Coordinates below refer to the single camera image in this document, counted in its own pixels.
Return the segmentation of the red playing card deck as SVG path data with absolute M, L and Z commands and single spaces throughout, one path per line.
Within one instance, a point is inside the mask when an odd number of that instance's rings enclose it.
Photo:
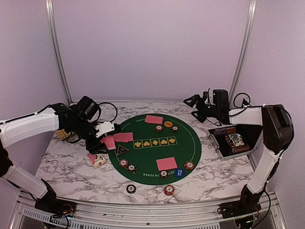
M 115 145 L 115 141 L 114 141 L 114 138 L 113 136 L 105 136 L 103 137 L 100 142 L 102 144 L 105 144 L 106 148 L 108 150 L 114 150 L 116 149 L 116 145 Z

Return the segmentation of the orange big blind button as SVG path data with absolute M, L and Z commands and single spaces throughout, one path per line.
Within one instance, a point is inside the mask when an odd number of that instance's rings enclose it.
M 171 128 L 173 126 L 173 123 L 171 121 L 165 121 L 163 125 L 167 128 Z

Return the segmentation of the card dealt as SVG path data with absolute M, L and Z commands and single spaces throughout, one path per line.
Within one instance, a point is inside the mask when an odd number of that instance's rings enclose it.
M 157 159 L 156 163 L 159 171 L 176 169 L 178 167 L 174 157 Z
M 115 142 L 131 142 L 133 141 L 133 133 L 117 133 L 113 135 L 113 139 Z
M 162 116 L 155 116 L 155 115 L 147 115 L 145 118 L 145 122 L 149 124 L 163 124 L 163 117 Z

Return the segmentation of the triangular all-in dealer button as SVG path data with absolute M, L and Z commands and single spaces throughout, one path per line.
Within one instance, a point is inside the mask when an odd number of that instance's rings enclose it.
M 118 148 L 117 148 L 117 152 L 116 152 L 116 155 L 122 155 L 124 153 L 127 153 L 129 152 L 130 150 L 127 149 L 126 147 L 122 146 L 122 145 L 118 145 Z

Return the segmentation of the red chips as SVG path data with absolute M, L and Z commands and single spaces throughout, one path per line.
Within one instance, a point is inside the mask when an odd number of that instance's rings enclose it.
M 156 132 L 160 132 L 160 131 L 162 131 L 163 130 L 163 126 L 162 125 L 157 125 L 156 127 L 155 127 L 155 131 Z
M 119 161 L 119 165 L 121 167 L 127 167 L 129 165 L 129 162 L 126 159 L 122 159 L 122 160 Z
M 187 161 L 184 163 L 184 168 L 187 170 L 192 170 L 195 168 L 195 164 L 192 161 Z

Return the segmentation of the blue small blind button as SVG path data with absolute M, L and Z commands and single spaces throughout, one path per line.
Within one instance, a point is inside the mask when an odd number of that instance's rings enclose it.
M 185 170 L 184 169 L 181 169 L 181 168 L 178 168 L 174 171 L 174 175 L 177 177 L 177 178 L 183 178 L 185 177 Z

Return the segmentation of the black poker chip stack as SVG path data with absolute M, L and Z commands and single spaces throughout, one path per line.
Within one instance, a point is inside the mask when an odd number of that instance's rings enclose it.
M 128 185 L 128 186 L 126 187 L 126 191 L 127 191 L 129 194 L 133 194 L 133 193 L 135 193 L 135 191 L 136 191 L 136 186 L 135 186 L 135 185 Z

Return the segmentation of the red poker chip stack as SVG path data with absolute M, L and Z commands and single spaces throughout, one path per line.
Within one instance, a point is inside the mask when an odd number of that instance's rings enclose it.
M 164 187 L 164 193 L 167 196 L 171 196 L 174 193 L 174 187 L 172 185 L 166 185 Z

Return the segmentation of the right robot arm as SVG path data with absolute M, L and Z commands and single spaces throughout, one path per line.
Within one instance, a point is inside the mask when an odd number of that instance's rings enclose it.
M 255 125 L 262 128 L 262 155 L 236 203 L 239 213 L 247 213 L 259 201 L 268 181 L 276 173 L 282 155 L 294 139 L 294 125 L 289 112 L 282 104 L 247 104 L 230 108 L 228 92 L 224 89 L 215 89 L 212 99 L 205 91 L 203 95 L 195 94 L 183 102 L 196 109 L 192 116 L 202 123 L 212 117 L 224 125 Z

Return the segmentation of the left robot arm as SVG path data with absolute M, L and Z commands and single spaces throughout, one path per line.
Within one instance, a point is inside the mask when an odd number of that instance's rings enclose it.
M 77 104 L 49 104 L 37 112 L 1 121 L 0 177 L 29 192 L 40 210 L 57 213 L 73 206 L 57 199 L 53 188 L 33 173 L 56 130 L 75 133 L 91 154 L 104 151 L 101 139 L 115 127 L 112 121 L 93 120 L 100 114 L 100 105 L 84 96 Z

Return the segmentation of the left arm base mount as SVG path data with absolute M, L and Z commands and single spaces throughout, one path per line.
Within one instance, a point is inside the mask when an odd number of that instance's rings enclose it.
M 35 203 L 35 208 L 52 213 L 57 217 L 72 217 L 75 213 L 76 203 L 62 199 L 55 199 L 51 202 L 46 202 L 41 199 L 38 199 Z

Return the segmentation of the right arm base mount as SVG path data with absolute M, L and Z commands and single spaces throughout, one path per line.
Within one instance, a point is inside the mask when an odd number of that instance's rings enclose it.
M 217 212 L 221 214 L 224 219 L 227 219 L 254 213 L 261 209 L 259 202 L 256 202 L 253 205 L 242 205 L 240 201 L 232 201 L 220 204 Z

